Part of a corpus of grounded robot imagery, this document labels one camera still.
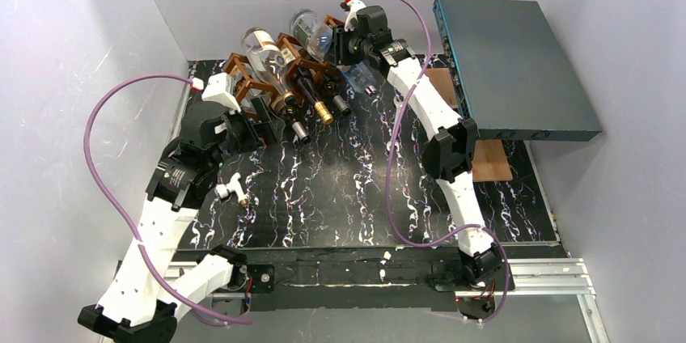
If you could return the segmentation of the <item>clear bottle silver cap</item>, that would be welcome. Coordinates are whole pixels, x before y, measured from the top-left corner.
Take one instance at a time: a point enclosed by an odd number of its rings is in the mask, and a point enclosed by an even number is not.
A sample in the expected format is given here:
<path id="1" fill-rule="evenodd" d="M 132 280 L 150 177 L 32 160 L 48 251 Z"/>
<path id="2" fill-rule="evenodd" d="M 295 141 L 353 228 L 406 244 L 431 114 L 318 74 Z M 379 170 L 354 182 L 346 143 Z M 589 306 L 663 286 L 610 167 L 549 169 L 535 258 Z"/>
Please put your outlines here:
<path id="1" fill-rule="evenodd" d="M 311 9 L 296 11 L 289 27 L 294 38 L 319 62 L 329 62 L 335 66 L 352 66 L 360 62 L 350 51 L 342 52 L 337 47 L 337 41 L 341 38 L 335 35 L 336 25 L 332 28 Z"/>

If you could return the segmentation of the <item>clear bottle white gold label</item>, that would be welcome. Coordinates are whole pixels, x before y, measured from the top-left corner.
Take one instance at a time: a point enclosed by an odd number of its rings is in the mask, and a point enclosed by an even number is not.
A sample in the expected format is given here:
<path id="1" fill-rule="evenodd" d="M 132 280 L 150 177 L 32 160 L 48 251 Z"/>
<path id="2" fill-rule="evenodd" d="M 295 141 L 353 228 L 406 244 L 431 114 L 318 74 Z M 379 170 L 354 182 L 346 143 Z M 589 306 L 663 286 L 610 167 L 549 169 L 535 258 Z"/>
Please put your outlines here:
<path id="1" fill-rule="evenodd" d="M 297 98 L 286 78 L 288 64 L 271 35 L 263 28 L 249 28 L 240 44 L 258 79 L 271 84 L 287 106 L 294 106 Z"/>

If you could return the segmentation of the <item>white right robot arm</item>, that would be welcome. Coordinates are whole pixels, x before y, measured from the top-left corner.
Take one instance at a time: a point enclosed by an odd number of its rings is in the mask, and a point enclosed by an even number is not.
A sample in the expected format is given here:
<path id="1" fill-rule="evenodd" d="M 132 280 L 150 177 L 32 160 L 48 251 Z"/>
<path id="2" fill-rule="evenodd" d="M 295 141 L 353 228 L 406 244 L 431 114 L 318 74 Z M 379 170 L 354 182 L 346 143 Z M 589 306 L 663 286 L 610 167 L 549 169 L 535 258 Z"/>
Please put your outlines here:
<path id="1" fill-rule="evenodd" d="M 381 6 L 361 0 L 341 4 L 347 17 L 333 29 L 326 58 L 339 66 L 365 62 L 402 95 L 400 113 L 411 109 L 428 138 L 421 165 L 447 201 L 455 229 L 431 243 L 458 241 L 460 266 L 434 275 L 439 285 L 490 284 L 506 267 L 495 237 L 486 230 L 473 185 L 473 159 L 478 136 L 474 120 L 457 113 L 438 93 L 406 40 L 396 39 Z"/>

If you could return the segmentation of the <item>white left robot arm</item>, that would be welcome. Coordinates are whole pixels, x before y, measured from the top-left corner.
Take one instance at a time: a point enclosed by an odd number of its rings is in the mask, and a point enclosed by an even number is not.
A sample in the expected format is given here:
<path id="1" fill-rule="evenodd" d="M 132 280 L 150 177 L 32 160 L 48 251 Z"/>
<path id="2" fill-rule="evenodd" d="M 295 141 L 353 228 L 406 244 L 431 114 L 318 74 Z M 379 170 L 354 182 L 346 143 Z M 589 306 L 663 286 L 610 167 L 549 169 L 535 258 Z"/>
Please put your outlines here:
<path id="1" fill-rule="evenodd" d="M 245 201 L 239 177 L 221 185 L 218 172 L 231 155 L 262 146 L 263 129 L 233 95 L 212 95 L 187 109 L 146 188 L 142 216 L 127 220 L 133 239 L 125 258 L 100 300 L 80 311 L 81 326 L 115 342 L 169 342 L 180 319 L 230 283 L 245 257 L 225 246 L 173 282 L 163 276 L 208 192 Z"/>

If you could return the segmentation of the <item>blue transparent bottle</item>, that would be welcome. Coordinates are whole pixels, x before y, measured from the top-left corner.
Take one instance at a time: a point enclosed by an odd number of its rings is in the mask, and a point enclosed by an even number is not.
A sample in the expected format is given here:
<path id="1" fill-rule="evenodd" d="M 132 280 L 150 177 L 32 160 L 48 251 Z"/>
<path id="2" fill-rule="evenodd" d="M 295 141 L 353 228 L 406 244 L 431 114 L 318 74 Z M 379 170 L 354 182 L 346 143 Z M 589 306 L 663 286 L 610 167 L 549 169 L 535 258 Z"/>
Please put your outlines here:
<path id="1" fill-rule="evenodd" d="M 343 73 L 343 76 L 355 92 L 364 93 L 368 96 L 375 96 L 378 94 L 375 76 L 364 62 L 351 65 L 349 69 Z"/>

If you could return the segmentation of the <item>brown wooden wine rack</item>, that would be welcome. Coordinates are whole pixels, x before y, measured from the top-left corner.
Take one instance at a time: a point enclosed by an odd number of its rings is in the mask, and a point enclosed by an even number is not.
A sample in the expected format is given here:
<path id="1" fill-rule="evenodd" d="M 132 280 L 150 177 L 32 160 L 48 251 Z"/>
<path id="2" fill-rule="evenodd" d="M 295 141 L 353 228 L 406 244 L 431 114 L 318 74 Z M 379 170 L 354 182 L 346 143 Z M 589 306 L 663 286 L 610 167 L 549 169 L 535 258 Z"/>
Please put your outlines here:
<path id="1" fill-rule="evenodd" d="M 228 75 L 228 91 L 239 102 L 243 112 L 259 120 L 252 100 L 261 99 L 275 113 L 285 106 L 298 106 L 303 91 L 295 86 L 294 76 L 304 68 L 312 76 L 315 89 L 324 93 L 324 84 L 333 83 L 337 89 L 342 74 L 330 63 L 312 60 L 299 39 L 282 33 L 277 39 L 263 28 L 248 29 L 240 39 L 242 53 L 232 53 L 224 64 Z"/>

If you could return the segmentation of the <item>dark wine bottle gold cap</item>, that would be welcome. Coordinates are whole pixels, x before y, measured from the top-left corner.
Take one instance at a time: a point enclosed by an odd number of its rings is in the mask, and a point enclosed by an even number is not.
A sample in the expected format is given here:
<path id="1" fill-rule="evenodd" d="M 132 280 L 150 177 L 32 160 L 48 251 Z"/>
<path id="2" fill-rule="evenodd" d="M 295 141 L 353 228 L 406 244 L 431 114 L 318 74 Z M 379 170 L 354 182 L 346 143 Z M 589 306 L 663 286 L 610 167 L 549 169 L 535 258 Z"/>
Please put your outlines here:
<path id="1" fill-rule="evenodd" d="M 315 81 L 311 71 L 305 67 L 299 67 L 294 72 L 294 81 L 299 91 L 310 102 L 320 119 L 325 125 L 333 122 L 332 113 L 328 110 L 322 96 L 315 88 Z"/>

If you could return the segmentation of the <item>teal metal box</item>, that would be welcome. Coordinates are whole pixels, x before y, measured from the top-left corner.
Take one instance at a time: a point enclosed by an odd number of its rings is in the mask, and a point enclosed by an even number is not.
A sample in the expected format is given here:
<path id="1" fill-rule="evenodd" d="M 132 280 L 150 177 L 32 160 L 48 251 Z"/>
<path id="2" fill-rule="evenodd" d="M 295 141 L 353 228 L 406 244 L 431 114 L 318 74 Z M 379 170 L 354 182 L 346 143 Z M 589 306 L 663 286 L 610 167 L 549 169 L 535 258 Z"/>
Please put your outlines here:
<path id="1" fill-rule="evenodd" d="M 434 0 L 459 111 L 481 139 L 588 142 L 599 118 L 540 5 Z"/>

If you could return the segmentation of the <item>wooden board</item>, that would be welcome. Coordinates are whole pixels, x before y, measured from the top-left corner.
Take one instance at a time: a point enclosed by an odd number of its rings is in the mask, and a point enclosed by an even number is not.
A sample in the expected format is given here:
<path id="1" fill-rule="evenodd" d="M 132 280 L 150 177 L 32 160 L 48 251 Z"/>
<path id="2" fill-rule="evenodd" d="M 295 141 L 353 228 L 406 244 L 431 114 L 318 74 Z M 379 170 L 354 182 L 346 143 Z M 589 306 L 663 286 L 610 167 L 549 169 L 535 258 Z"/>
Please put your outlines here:
<path id="1" fill-rule="evenodd" d="M 425 75 L 446 103 L 459 112 L 458 99 L 449 69 L 429 68 Z M 476 142 L 472 174 L 476 182 L 513 180 L 510 164 L 500 140 L 478 140 Z"/>

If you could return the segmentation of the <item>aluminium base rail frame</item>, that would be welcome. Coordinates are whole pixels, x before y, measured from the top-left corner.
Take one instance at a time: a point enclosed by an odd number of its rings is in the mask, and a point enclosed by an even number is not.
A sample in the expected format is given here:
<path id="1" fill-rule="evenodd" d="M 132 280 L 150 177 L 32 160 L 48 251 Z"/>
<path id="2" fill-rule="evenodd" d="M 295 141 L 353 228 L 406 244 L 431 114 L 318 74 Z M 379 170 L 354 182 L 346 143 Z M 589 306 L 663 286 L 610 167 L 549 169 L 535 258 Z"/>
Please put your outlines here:
<path id="1" fill-rule="evenodd" d="M 103 106 L 104 101 L 100 100 L 87 120 L 83 152 L 98 188 L 127 223 L 131 216 L 105 185 L 91 154 L 91 131 Z M 404 241 L 379 251 L 334 247 L 244 252 L 218 245 L 243 254 L 245 260 L 235 266 L 228 285 L 213 290 L 200 301 L 198 311 L 187 314 L 195 314 L 218 326 L 245 325 L 248 320 L 242 316 L 217 313 L 204 307 L 203 301 L 212 297 L 242 299 L 248 307 L 262 311 L 266 308 L 265 296 L 270 294 L 285 294 L 287 309 L 304 307 L 305 296 L 317 294 L 319 299 L 314 302 L 315 307 L 379 308 L 382 307 L 382 297 L 388 296 L 391 306 L 399 307 L 400 296 L 416 289 L 451 295 L 455 298 L 461 320 L 486 324 L 500 312 L 509 294 L 574 295 L 580 298 L 594 294 L 582 259 L 510 259 L 500 239 L 487 226 L 485 228 L 497 240 L 506 267 L 493 275 L 492 283 L 477 286 L 439 285 L 434 281 L 435 274 L 460 266 L 458 246 L 450 247 L 447 241 L 437 246 L 432 246 L 432 242 L 415 244 Z M 188 262 L 187 252 L 182 253 L 181 260 L 176 260 L 176 250 L 164 280 L 175 281 L 195 268 L 215 248 L 200 251 L 194 264 Z"/>

